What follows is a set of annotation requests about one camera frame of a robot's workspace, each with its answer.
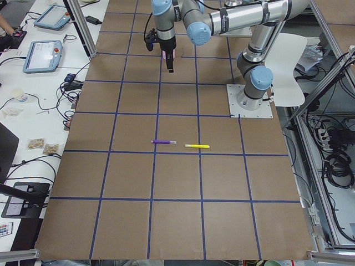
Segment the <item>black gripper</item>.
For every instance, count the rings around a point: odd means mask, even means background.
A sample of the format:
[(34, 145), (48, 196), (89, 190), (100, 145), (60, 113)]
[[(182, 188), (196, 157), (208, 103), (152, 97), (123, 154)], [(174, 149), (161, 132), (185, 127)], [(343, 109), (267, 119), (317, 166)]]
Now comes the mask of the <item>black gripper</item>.
[(166, 67), (169, 73), (174, 72), (174, 49), (176, 48), (176, 38), (160, 40), (160, 48), (165, 51)]

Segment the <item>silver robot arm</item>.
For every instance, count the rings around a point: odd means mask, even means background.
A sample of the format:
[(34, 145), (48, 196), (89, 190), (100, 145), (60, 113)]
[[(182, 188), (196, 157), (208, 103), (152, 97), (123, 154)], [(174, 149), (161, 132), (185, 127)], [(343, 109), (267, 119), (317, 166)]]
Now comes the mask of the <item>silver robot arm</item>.
[(144, 35), (144, 42), (149, 51), (155, 43), (160, 45), (167, 70), (172, 73), (176, 22), (183, 22), (194, 45), (207, 43), (213, 35), (253, 26), (255, 29), (248, 46), (237, 57), (237, 67), (246, 83), (237, 96), (237, 103), (245, 110), (254, 111), (260, 107), (273, 81), (272, 71), (262, 63), (267, 51), (283, 22), (299, 15), (308, 4), (308, 1), (254, 1), (239, 6), (226, 4), (205, 13), (202, 1), (151, 1), (155, 28)]

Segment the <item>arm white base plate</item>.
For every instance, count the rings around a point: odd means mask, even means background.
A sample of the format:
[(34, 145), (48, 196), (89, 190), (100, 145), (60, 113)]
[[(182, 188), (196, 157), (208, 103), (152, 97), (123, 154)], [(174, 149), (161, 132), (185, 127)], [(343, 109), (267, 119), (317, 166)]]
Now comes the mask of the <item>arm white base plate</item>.
[(227, 84), (230, 116), (234, 118), (272, 119), (267, 93), (262, 99), (252, 100), (244, 95), (243, 84)]

